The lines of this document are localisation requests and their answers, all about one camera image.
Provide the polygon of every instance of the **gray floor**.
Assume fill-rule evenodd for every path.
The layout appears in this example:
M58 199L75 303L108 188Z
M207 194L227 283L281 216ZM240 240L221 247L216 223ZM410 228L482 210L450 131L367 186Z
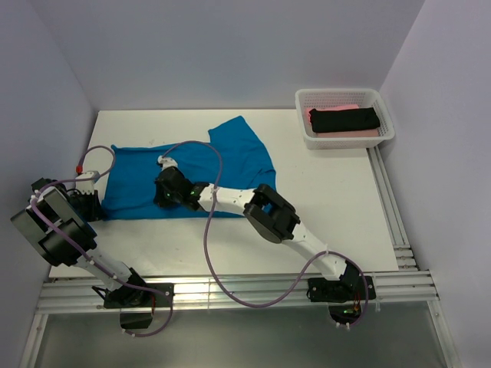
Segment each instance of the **gray floor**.
M37 367L444 367L426 303L382 304L351 331L327 308L177 311L155 337L122 335L116 314L49 317Z

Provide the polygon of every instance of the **metal frame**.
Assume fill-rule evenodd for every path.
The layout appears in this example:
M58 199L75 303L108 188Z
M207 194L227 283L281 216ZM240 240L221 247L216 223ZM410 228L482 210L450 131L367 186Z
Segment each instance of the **metal frame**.
M377 147L367 150L374 173L375 182L384 215L387 220L390 237L394 246L394 253L399 265L397 272L374 272L374 286L377 290L376 311L380 310L382 303L397 303L408 301L426 301L430 308L433 324L442 347L443 355L448 367L460 368L459 358L453 345L452 337L447 323L443 318L437 289L429 271L420 271L417 267L414 254L407 239L406 231L400 217L399 210L390 187L387 172ZM227 276L223 278L226 287L235 295L249 302L270 301L286 290L296 275L251 275ZM298 284L297 288L283 301L282 307L311 305L305 296L307 291L306 279L318 276L307 274ZM241 308L230 300L219 289L216 282L208 277L179 277L179 278L146 278L149 284L172 282L175 284L174 307L176 310L195 309L229 309ZM35 318L31 333L22 357L21 367L34 366L44 327L49 314L74 313L119 313L120 310L105 310L102 300L91 290L93 285L102 285L97 279L53 280L44 283L41 289ZM145 308L132 309L144 311Z

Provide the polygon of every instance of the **folded cloth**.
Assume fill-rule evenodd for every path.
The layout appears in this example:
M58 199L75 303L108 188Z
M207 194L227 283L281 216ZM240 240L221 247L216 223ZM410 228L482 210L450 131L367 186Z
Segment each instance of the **folded cloth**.
M342 105L336 107L330 107L328 109L316 109L317 111L339 111L339 110L353 110L359 109L357 104ZM312 109L305 109L305 115L308 117L308 122L311 123L310 111ZM367 130L353 130L351 132L336 132L336 133L316 133L319 138L363 138L370 136L379 136L377 129Z
M310 110L310 121L315 133L349 132L380 127L381 122L373 107L356 110Z
M208 131L210 144L223 159L220 186L236 189L256 188L265 183L275 188L276 171L268 151L243 117L236 117ZM175 219L206 217L205 212L192 212L183 206L161 209L153 204L154 180L160 173L157 158L173 144L153 148L118 148L116 165L107 180L102 207L108 219ZM170 157L191 182L215 182L219 171L216 154L197 143L177 147ZM236 217L216 212L217 217Z

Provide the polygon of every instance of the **plastic basket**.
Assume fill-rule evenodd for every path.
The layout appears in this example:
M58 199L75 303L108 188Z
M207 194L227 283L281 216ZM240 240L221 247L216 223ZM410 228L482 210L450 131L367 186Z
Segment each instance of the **plastic basket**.
M381 121L378 135L373 137L320 138L312 131L306 110L327 109L341 105L357 104L373 107ZM336 150L341 148L371 148L394 138L394 126L380 94L370 88L322 88L298 90L295 94L298 122L305 145L310 150Z

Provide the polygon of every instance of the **pink cloth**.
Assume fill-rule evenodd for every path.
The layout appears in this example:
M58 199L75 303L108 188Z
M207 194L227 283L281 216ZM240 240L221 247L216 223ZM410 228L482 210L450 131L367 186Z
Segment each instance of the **pink cloth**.
M354 110L359 109L358 105L342 105L336 107L330 107L328 109L316 109L317 111L341 111L341 110ZM308 122L310 123L310 109L305 109L305 115L308 117ZM378 130L354 130L352 132L335 132L335 133L316 133L318 138L363 138L366 136L378 136Z

